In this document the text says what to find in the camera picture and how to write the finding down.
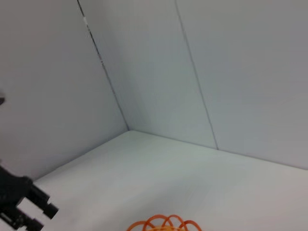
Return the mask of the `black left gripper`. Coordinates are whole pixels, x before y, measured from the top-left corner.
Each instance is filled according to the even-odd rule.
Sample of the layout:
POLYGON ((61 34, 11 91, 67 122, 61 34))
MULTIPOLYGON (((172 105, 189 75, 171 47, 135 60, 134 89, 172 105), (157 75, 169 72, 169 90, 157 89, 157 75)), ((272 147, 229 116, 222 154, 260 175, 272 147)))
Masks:
POLYGON ((33 184, 27 176, 16 176, 0 166, 0 218, 14 230, 26 227, 27 231, 40 231, 44 225, 18 209, 27 198, 52 219, 59 209, 49 203, 50 196, 33 184))

